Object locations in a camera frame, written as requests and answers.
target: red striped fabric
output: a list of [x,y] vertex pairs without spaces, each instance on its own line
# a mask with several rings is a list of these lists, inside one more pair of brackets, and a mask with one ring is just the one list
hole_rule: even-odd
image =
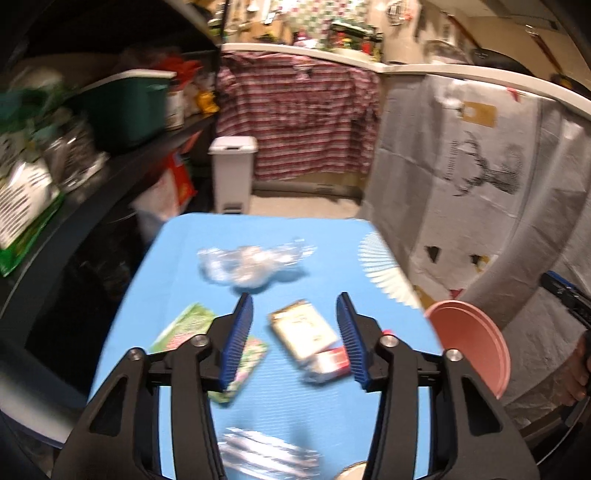
[[255,177],[367,173],[378,135],[374,72],[281,53],[225,53],[217,134],[258,141]]

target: blue table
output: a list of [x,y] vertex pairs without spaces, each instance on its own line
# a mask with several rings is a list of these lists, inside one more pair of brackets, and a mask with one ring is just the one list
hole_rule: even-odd
[[[301,371],[273,335],[267,320],[268,313],[306,299],[338,332],[335,301],[339,293],[347,291],[357,311],[376,318],[381,328],[393,330],[416,350],[441,354],[437,336],[421,310],[390,299],[364,272],[359,259],[360,245],[379,237],[372,225],[362,220],[191,213],[169,221],[121,304],[102,351],[93,392],[129,348],[140,346],[148,350],[158,334],[188,305],[201,303],[216,315],[232,311],[240,292],[203,278],[197,259],[199,249],[234,249],[242,245],[269,248],[294,238],[304,238],[316,251],[303,261],[304,274],[299,278],[275,280],[254,292],[251,333],[268,342],[269,351],[229,407],[212,403],[215,428],[218,435],[227,427],[257,430],[318,450],[322,454],[320,480],[332,479],[348,465],[365,460],[379,394],[364,393],[352,377],[321,387],[302,383]],[[174,478],[170,390],[162,390],[162,473]],[[422,388],[419,398],[416,478],[427,473],[430,448],[428,391]],[[230,470],[228,476],[247,478]]]

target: tile floor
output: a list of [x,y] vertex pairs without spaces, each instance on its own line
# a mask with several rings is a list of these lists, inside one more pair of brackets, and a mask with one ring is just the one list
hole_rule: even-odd
[[359,202],[331,196],[293,192],[254,192],[250,215],[289,218],[354,218]]

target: finger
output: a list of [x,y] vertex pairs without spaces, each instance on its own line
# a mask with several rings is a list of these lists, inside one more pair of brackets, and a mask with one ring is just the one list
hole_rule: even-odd
[[558,396],[558,401],[560,402],[561,405],[566,405],[567,407],[572,407],[574,405],[574,403],[576,402],[574,397],[566,390],[563,390],[560,393],[560,395]]
[[565,373],[563,382],[566,391],[569,392],[575,400],[580,401],[585,398],[585,388],[570,372],[567,371]]
[[579,338],[579,341],[577,342],[577,346],[574,349],[573,355],[576,355],[579,358],[583,358],[583,356],[585,355],[585,347],[586,347],[585,338],[584,338],[584,336],[581,335],[581,338]]
[[571,355],[567,360],[567,371],[580,385],[587,385],[589,370],[585,368],[581,357]]

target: countertop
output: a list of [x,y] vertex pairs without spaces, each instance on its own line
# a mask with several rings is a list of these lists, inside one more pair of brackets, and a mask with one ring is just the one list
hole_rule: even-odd
[[226,43],[222,45],[222,52],[227,51],[266,51],[270,53],[288,53],[303,55],[319,60],[333,61],[352,67],[371,70],[380,76],[395,75],[442,75],[465,80],[494,83],[516,90],[534,93],[536,95],[553,98],[566,108],[588,120],[591,120],[591,100],[567,90],[564,87],[546,80],[507,72],[506,70],[477,67],[474,65],[446,65],[434,63],[417,63],[408,65],[387,65],[380,62],[363,61],[345,57],[343,55],[312,48],[293,47],[291,45],[275,45],[268,43]]

